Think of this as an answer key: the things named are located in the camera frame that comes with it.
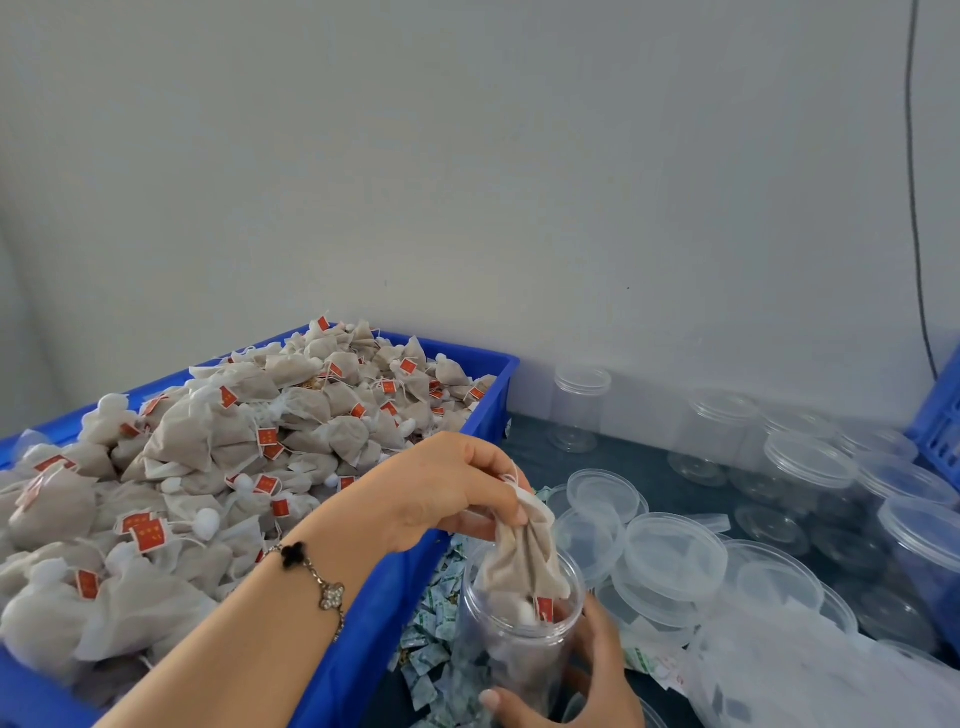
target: plastic jar lid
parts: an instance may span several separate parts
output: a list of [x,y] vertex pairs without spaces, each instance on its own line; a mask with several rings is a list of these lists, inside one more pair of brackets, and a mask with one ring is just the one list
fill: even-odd
[[953,486],[918,465],[911,465],[896,455],[862,452],[856,456],[860,468],[857,481],[882,498],[909,496],[952,508],[960,503],[960,493]]
[[824,606],[820,608],[820,614],[840,627],[842,632],[848,635],[855,635],[859,630],[856,623],[856,615],[850,604],[844,601],[843,597],[824,585]]
[[598,503],[608,503],[623,523],[629,523],[637,513],[649,513],[647,500],[626,478],[608,471],[577,471],[566,482],[566,497],[570,505],[588,511]]
[[611,572],[626,541],[623,523],[606,503],[587,512],[570,509],[554,523],[553,536],[557,548],[580,567],[590,588],[599,586]]
[[849,455],[858,452],[886,452],[913,462],[917,459],[917,446],[894,429],[874,427],[864,423],[845,421],[837,423],[836,446]]
[[760,415],[767,432],[796,432],[815,440],[830,440],[837,430],[826,417],[801,409],[761,405]]
[[727,570],[727,550],[720,539],[696,521],[671,513],[633,519],[625,555],[634,580],[679,601],[709,599]]
[[960,513],[929,500],[893,496],[877,513],[880,524],[904,548],[960,573]]
[[824,585],[795,558],[752,541],[727,541],[724,546],[730,556],[724,588],[737,603],[767,609],[790,604],[797,612],[805,608],[819,614],[824,605]]
[[610,373],[599,367],[580,364],[559,364],[553,380],[558,387],[573,395],[602,397],[610,391]]
[[782,472],[820,488],[847,488],[856,478],[856,463],[850,457],[812,437],[774,432],[763,451]]
[[757,413],[753,400],[733,392],[701,390],[690,398],[690,406],[708,420],[741,427],[751,422]]

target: white pom-pom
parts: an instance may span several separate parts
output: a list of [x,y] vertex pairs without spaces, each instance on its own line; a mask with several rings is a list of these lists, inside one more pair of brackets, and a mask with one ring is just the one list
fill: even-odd
[[97,409],[101,412],[123,412],[130,403],[127,395],[103,395],[97,402]]
[[183,492],[183,478],[181,477],[168,477],[162,483],[160,483],[160,492],[165,493],[168,496],[172,496],[174,493]]
[[397,429],[399,429],[399,431],[400,431],[400,436],[401,436],[404,440],[406,440],[408,437],[410,437],[410,435],[412,435],[412,434],[414,433],[414,430],[417,429],[417,421],[416,421],[416,420],[407,420],[405,423],[403,423],[403,424],[402,424],[400,427],[398,427]]
[[235,490],[237,493],[252,493],[253,478],[246,473],[240,473],[233,480],[233,490]]
[[220,514],[212,508],[201,508],[193,521],[193,532],[201,541],[209,541],[220,530]]
[[47,559],[34,564],[30,569],[30,583],[36,587],[45,587],[62,581],[69,568],[63,559]]

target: stack of plastic lids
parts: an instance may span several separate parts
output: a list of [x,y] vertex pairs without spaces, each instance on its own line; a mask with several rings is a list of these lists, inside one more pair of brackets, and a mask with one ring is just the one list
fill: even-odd
[[727,570],[727,550],[683,516],[650,513],[627,528],[623,558],[597,598],[619,621],[625,642],[654,652],[687,644]]
[[919,450],[912,441],[894,429],[875,427],[863,423],[845,421],[837,423],[833,444],[847,455],[861,452],[884,452],[912,463]]

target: red label tag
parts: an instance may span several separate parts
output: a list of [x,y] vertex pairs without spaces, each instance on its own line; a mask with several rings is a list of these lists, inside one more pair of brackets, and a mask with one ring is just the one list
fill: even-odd
[[150,511],[131,513],[128,516],[121,516],[118,519],[116,530],[120,533],[130,533],[136,526],[139,526],[143,523],[149,523],[153,519],[154,514]]
[[540,621],[553,624],[553,599],[547,599],[544,596],[537,597],[537,616]]
[[163,521],[147,521],[138,523],[131,528],[133,539],[140,553],[153,551],[167,543],[167,534],[163,529]]
[[126,437],[139,437],[140,430],[131,425],[130,423],[123,423],[120,425],[120,433]]
[[263,449],[263,456],[268,460],[276,460],[284,450],[283,445],[268,445]]
[[43,479],[38,475],[30,485],[24,489],[23,493],[20,494],[20,497],[16,500],[16,506],[22,508],[24,511],[29,510],[30,506],[34,504],[34,501],[40,495],[42,488]]
[[272,496],[279,484],[279,478],[273,477],[272,475],[261,475],[256,479],[256,485],[253,486],[253,491],[255,493],[266,493],[268,496]]
[[164,400],[169,400],[169,399],[170,398],[167,397],[166,395],[160,395],[159,397],[154,397],[152,400],[148,401],[146,404],[143,405],[143,408],[140,410],[140,414],[143,415],[144,417],[149,417],[150,415],[154,414],[154,410],[156,409],[156,406],[158,404],[160,404]]
[[220,388],[220,401],[223,403],[224,408],[226,408],[232,404],[236,404],[240,401],[240,398],[233,394],[229,387],[223,386]]
[[47,468],[52,468],[59,462],[62,462],[63,466],[68,469],[77,467],[77,464],[73,462],[73,460],[70,460],[63,455],[54,455],[53,457],[44,460],[42,463],[37,463],[34,465],[34,470],[38,473],[43,473],[43,471],[45,471]]
[[96,599],[100,593],[100,578],[93,571],[77,571],[77,591],[84,599]]
[[279,443],[279,430],[276,427],[260,427],[256,431],[256,442],[261,445],[276,445]]

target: blue plastic crate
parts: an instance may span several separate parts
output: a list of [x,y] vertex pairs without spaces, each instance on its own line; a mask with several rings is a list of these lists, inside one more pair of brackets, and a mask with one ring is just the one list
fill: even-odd
[[[287,331],[260,342],[263,347],[282,342],[295,332]],[[407,336],[381,332],[381,336],[405,342]],[[462,430],[492,443],[503,439],[509,415],[507,393],[519,359],[505,353],[444,344],[420,339],[427,356],[440,352],[457,361],[468,376],[496,375],[496,383],[480,401]],[[219,363],[222,356],[201,366]],[[191,378],[188,371],[177,372],[131,390],[131,409],[167,387],[178,386]],[[37,427],[57,445],[67,445],[80,434],[81,417],[94,409],[89,405],[51,423]],[[0,469],[8,468],[17,438],[0,442]],[[327,650],[294,713],[290,725],[295,728],[351,728],[366,712],[380,676],[394,654],[403,628],[417,608],[449,544],[442,531],[429,531],[419,544],[406,553],[391,554],[377,565],[370,579],[354,600],[347,626],[340,640]],[[0,724],[5,721],[19,728],[85,728],[93,725],[99,713],[83,705],[52,680],[36,675],[0,648]]]

